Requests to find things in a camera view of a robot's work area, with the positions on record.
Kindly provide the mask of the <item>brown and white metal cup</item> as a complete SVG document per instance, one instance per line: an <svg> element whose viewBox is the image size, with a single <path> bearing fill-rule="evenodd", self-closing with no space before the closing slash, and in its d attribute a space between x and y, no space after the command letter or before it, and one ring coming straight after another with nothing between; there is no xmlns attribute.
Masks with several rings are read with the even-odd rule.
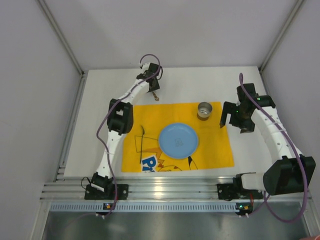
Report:
<svg viewBox="0 0 320 240"><path fill-rule="evenodd" d="M200 102L197 106L197 117L206 121L210 118L213 111L213 106L209 102Z"/></svg>

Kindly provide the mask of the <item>gold metal spoon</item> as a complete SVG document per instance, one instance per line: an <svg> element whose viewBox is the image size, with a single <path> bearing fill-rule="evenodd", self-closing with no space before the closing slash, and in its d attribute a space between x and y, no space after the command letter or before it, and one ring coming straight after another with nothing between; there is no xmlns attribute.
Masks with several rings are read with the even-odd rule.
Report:
<svg viewBox="0 0 320 240"><path fill-rule="evenodd" d="M158 102L160 100L159 97L157 96L157 94L154 91L152 92L152 95L153 95L155 101Z"/></svg>

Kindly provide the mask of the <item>blue handled fork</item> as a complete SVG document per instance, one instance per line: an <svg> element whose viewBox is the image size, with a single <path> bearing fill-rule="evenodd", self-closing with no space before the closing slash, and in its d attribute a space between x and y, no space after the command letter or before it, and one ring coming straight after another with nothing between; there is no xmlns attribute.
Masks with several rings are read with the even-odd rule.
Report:
<svg viewBox="0 0 320 240"><path fill-rule="evenodd" d="M145 136L145 128L141 126L142 134L141 134L141 140L140 140L140 156L139 156L139 164L141 165L142 163L142 154L143 154L143 141L144 141L144 136Z"/></svg>

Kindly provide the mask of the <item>blue round plate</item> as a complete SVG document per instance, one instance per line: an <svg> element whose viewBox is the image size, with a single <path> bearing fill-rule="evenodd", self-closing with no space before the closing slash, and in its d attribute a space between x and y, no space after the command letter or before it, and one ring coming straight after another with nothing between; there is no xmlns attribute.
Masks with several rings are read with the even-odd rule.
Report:
<svg viewBox="0 0 320 240"><path fill-rule="evenodd" d="M199 138L191 126L176 122L161 130L158 144L165 155L182 160L190 157L197 150Z"/></svg>

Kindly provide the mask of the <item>yellow Pikachu cloth placemat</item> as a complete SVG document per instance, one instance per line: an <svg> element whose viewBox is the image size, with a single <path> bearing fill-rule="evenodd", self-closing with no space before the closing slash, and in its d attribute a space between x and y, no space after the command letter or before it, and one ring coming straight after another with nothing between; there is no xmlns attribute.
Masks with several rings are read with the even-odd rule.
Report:
<svg viewBox="0 0 320 240"><path fill-rule="evenodd" d="M160 173L233 167L228 132L225 127L220 128L222 105L220 102L211 102L211 105L213 110L207 120L197 117L197 102L135 106L134 124L123 143L121 170L124 173ZM189 125L198 136L198 148L188 158L174 159L160 149L159 134L173 123ZM145 135L140 164L141 125Z"/></svg>

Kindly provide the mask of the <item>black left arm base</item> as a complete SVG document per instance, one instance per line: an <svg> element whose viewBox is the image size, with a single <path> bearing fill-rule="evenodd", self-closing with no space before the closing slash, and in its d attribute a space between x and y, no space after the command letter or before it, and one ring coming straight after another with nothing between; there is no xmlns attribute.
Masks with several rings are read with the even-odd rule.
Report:
<svg viewBox="0 0 320 240"><path fill-rule="evenodd" d="M85 187L85 200L126 200L129 194L128 184L114 184L112 178L94 173Z"/></svg>

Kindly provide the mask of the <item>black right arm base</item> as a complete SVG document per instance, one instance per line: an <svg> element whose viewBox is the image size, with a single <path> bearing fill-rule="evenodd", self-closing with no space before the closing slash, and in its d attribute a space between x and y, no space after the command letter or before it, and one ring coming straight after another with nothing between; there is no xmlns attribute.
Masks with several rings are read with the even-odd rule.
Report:
<svg viewBox="0 0 320 240"><path fill-rule="evenodd" d="M219 183L217 186L217 193L219 200L261 200L263 194L258 190L246 190L233 183Z"/></svg>

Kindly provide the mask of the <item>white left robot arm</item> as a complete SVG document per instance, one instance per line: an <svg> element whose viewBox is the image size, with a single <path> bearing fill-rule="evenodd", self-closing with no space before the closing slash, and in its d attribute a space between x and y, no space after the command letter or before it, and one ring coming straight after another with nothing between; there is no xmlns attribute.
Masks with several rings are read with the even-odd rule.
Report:
<svg viewBox="0 0 320 240"><path fill-rule="evenodd" d="M129 90L120 98L111 99L108 113L96 132L96 137L104 146L104 153L92 176L91 185L103 192L107 190L107 185L115 180L112 163L117 158L124 138L133 128L133 106L144 94L160 88L158 75L162 71L161 65L148 62L140 68L142 72L136 76Z"/></svg>

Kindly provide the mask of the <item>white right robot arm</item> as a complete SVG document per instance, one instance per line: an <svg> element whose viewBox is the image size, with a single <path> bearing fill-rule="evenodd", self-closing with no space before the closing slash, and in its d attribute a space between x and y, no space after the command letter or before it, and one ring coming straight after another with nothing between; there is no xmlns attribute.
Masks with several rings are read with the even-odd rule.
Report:
<svg viewBox="0 0 320 240"><path fill-rule="evenodd" d="M313 176L314 158L289 142L269 95L259 95L253 83L241 84L236 90L238 102L224 102L219 125L223 128L229 122L241 133L258 129L270 153L271 166L265 172L237 174L235 182L243 190L265 191L271 196L302 193Z"/></svg>

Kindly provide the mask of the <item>aluminium mounting rail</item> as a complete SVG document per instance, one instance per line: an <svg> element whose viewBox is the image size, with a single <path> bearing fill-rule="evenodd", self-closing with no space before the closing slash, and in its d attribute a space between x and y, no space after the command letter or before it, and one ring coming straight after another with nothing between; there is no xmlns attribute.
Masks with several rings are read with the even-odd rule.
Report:
<svg viewBox="0 0 320 240"><path fill-rule="evenodd" d="M221 177L119 177L118 184L128 185L129 201L205 201L218 200L218 184L231 184L232 178ZM40 194L42 201L79 201L85 199L87 180L57 179L46 182Z"/></svg>

